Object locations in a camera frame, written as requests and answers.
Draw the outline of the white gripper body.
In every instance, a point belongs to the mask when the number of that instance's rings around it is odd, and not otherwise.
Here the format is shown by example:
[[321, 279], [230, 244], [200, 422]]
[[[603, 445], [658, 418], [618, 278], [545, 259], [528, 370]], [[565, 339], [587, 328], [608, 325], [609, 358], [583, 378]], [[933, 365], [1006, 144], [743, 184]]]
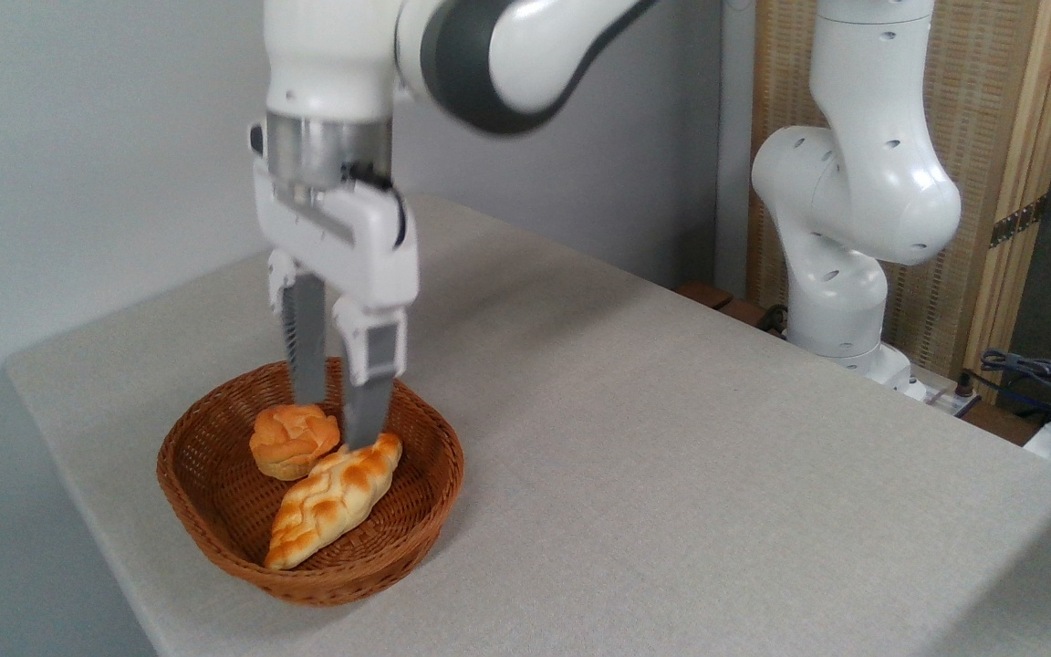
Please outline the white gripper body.
[[260, 229], [276, 249], [367, 310], [406, 307], [420, 292], [416, 227], [401, 201], [371, 184], [351, 182], [314, 191], [300, 203], [252, 165]]

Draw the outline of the gripper finger grey blade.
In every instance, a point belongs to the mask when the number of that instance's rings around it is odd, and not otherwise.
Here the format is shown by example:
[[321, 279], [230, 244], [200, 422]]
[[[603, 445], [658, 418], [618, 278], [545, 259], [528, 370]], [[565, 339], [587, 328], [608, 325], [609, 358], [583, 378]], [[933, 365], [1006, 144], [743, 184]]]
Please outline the gripper finger grey blade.
[[281, 321], [297, 406], [326, 399], [325, 284], [284, 251], [268, 256], [268, 302]]
[[406, 311], [367, 310], [339, 297], [332, 313], [343, 345], [343, 437], [355, 452], [379, 437], [406, 369]]

